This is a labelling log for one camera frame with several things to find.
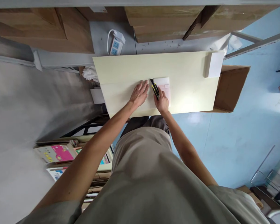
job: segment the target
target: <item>leg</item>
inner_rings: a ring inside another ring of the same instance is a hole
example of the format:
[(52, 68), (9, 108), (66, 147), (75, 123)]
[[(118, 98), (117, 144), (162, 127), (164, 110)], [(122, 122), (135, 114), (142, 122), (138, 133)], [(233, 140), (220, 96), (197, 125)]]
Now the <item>leg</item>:
[(151, 118), (142, 127), (154, 127), (165, 131), (170, 136), (169, 127), (161, 115), (151, 116)]
[(141, 128), (145, 124), (145, 122), (148, 121), (148, 119), (149, 116), (131, 118), (120, 137), (124, 136), (126, 133), (132, 130)]

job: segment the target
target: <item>light blue floor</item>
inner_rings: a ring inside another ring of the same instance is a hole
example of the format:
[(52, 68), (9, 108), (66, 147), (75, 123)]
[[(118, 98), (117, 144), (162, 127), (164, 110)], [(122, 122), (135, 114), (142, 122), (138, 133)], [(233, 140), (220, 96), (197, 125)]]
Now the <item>light blue floor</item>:
[[(262, 39), (280, 33), (280, 7), (243, 33)], [(224, 64), (251, 66), (234, 112), (197, 112), (173, 117), (216, 181), (236, 188), (250, 182), (274, 145), (262, 171), (272, 169), (280, 159), (280, 73), (275, 73), (280, 67), (280, 42), (228, 59)], [(172, 148), (178, 156), (173, 143)]]

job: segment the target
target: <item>right hand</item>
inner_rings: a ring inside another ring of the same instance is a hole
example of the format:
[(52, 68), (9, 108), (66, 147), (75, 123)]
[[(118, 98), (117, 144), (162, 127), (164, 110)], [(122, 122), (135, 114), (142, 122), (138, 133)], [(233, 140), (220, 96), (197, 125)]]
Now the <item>right hand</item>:
[(154, 100), (155, 100), (155, 105), (160, 112), (161, 115), (165, 114), (168, 112), (169, 108), (169, 100), (167, 99), (165, 92), (161, 90), (160, 87), (158, 87), (159, 93), (160, 93), (160, 98), (157, 100), (156, 96), (154, 95)]

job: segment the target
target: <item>white foam block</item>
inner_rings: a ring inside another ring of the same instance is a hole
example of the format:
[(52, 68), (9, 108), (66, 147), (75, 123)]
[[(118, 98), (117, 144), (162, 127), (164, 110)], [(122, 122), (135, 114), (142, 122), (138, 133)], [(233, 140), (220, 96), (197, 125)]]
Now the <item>white foam block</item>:
[(206, 78), (220, 77), (223, 59), (224, 52), (212, 52), (208, 55), (205, 71)]

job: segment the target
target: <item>left hand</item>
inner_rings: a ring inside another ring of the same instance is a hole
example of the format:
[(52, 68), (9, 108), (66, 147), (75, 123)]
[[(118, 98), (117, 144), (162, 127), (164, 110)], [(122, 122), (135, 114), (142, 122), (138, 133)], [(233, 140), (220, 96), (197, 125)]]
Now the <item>left hand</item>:
[(141, 82), (134, 88), (129, 102), (132, 102), (135, 108), (138, 108), (145, 102), (147, 98), (148, 88), (149, 87), (147, 80), (145, 80), (144, 82), (141, 80)]

